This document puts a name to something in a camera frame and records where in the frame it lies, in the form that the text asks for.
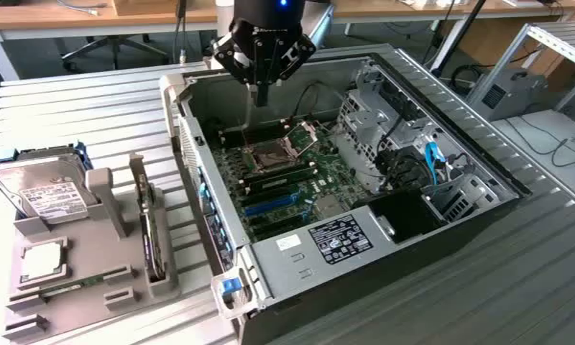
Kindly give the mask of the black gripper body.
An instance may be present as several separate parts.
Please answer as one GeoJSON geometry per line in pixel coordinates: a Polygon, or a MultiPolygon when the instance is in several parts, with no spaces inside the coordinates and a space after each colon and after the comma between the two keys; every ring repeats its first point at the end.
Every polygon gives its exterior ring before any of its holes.
{"type": "Polygon", "coordinates": [[[229,33],[245,56],[256,63],[256,74],[262,81],[274,38],[286,38],[288,45],[304,35],[301,18],[302,1],[236,1],[229,33]]]}

